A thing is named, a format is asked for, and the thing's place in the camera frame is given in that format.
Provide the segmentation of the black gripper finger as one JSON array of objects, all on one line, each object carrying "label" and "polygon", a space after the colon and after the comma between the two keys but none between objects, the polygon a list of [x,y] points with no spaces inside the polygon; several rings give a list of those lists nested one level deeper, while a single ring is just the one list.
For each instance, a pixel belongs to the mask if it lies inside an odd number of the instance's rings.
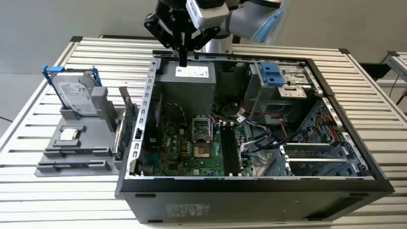
[{"label": "black gripper finger", "polygon": [[220,28],[208,28],[192,38],[192,29],[186,29],[182,41],[182,66],[186,66],[188,52],[198,50],[218,34]]},{"label": "black gripper finger", "polygon": [[144,27],[161,43],[161,45],[165,48],[172,48],[173,51],[177,51],[178,66],[182,66],[182,39],[181,32],[177,29],[174,17],[170,17],[169,24],[172,33],[169,33],[160,25],[158,17],[156,14],[148,14],[144,20]]}]

